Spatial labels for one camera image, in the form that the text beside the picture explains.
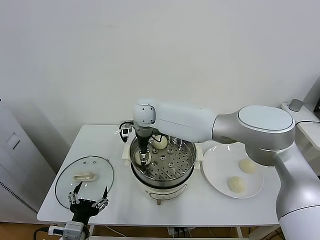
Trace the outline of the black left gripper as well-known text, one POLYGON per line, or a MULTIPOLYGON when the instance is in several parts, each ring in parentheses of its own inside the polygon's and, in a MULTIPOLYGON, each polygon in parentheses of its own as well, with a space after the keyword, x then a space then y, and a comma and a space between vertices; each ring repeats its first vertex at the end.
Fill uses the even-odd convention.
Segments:
POLYGON ((80 199, 78 198, 78 193, 82 186, 80 182, 73 191, 69 192, 68 200, 70 203, 70 211, 73 213, 73 222, 88 222, 91 217, 98 215, 99 209, 104 208, 108 205, 108 187, 106 186, 102 195, 102 198, 97 202, 80 199))

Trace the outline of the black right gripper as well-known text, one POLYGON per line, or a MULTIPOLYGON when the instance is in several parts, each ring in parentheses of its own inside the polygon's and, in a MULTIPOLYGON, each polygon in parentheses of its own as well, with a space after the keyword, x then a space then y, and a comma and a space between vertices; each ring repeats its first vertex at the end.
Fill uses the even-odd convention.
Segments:
POLYGON ((137 136, 138 145, 139 145, 139 159, 141 165, 146 165, 149 160, 149 150, 148 150, 148 144, 149 140, 151 138, 151 135, 147 136, 137 136))

